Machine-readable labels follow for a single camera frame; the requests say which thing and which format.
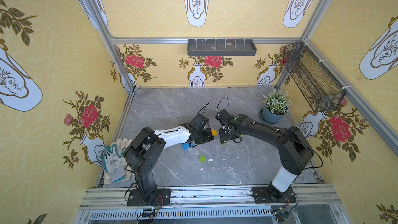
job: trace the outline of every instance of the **metal rail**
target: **metal rail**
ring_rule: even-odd
[[[159,187],[172,190],[170,205],[164,208],[201,208],[206,206],[258,206],[250,196],[252,187],[267,185],[228,185],[228,186],[192,186],[192,187]],[[293,191],[299,198],[299,204],[339,204],[334,187],[330,183],[293,184]],[[88,189],[80,204],[79,210],[99,209],[134,209],[147,208],[127,207],[124,194],[127,188]],[[266,206],[279,206],[273,203]]]
[[[323,15],[325,14],[327,8],[329,7],[331,1],[332,0],[319,0],[314,12],[311,15],[310,20],[307,23],[307,26],[305,27],[301,35],[303,39],[309,39],[312,36]]]
[[[305,40],[305,44],[307,49],[319,60],[323,60],[322,64],[344,87],[346,87],[346,97],[354,104],[358,111],[361,112],[369,124],[398,156],[398,133],[380,116],[378,112],[376,112],[376,110],[364,99],[355,87],[347,87],[350,86],[351,83],[347,81],[336,67],[334,67],[311,42]]]
[[[94,0],[87,0],[87,1],[89,2],[87,7],[89,8],[90,12],[93,13],[92,17],[98,24],[98,32],[102,38],[102,41],[104,42],[109,54],[111,55],[113,61],[115,62],[117,69],[119,70],[120,74],[124,78],[124,81],[126,82],[126,87],[127,87],[126,91],[130,93],[134,90],[134,85],[132,84],[130,78],[127,75],[127,71],[124,68],[122,60],[119,57],[119,53],[116,51],[115,47],[113,46],[109,38],[108,29],[104,21],[102,20],[101,14],[96,7],[96,3],[94,2]]]
[[[222,37],[111,37],[112,44],[188,44],[188,39],[224,39]],[[245,37],[255,44],[292,44],[301,42],[300,37]]]

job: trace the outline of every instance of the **pink rose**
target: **pink rose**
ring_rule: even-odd
[[[346,98],[343,98],[340,102],[340,106],[344,107],[347,104]]]
[[[351,132],[349,124],[340,115],[336,115],[330,119],[331,130],[336,141],[344,143],[349,139]]]
[[[64,124],[70,126],[72,124],[73,117],[72,115],[68,114],[64,119]]]
[[[144,67],[145,64],[142,58],[136,55],[127,56],[125,57],[125,60],[127,64],[130,64],[134,67]]]
[[[207,56],[205,59],[205,64],[212,67],[219,67],[222,64],[221,56]]]
[[[84,108],[84,112],[82,114],[82,119],[80,123],[84,125],[84,127],[88,128],[92,123],[94,123],[98,118],[98,111],[94,105],[89,105]]]

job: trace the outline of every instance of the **black metal basket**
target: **black metal basket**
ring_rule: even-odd
[[[285,46],[283,55],[283,64],[314,112],[339,106],[346,91],[304,43]]]

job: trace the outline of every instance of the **leaf branch illustration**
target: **leaf branch illustration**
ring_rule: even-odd
[[[4,2],[4,0],[0,0],[0,5],[7,8],[7,5]],[[25,13],[13,7],[8,9],[0,8],[0,13],[1,13],[0,26],[3,26],[4,28],[12,27],[12,29],[15,32],[15,35],[18,35],[18,33],[22,31],[21,32],[22,41],[26,46],[29,46],[30,44],[29,34],[33,33],[33,30],[32,30],[32,23],[28,19],[37,17],[37,15],[23,17],[25,16]],[[1,27],[0,27],[0,33],[4,34],[3,28]],[[4,41],[2,41],[2,45],[4,45],[4,48],[8,50],[8,48],[4,44]]]

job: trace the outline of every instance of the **metal vent grille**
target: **metal vent grille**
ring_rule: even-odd
[[[142,209],[93,210],[90,220],[135,220],[141,217]],[[203,208],[162,208],[156,219],[190,219],[220,217],[271,217],[271,207],[203,207]]]
[[[346,91],[302,42],[285,47],[283,64],[314,112],[335,110]]]

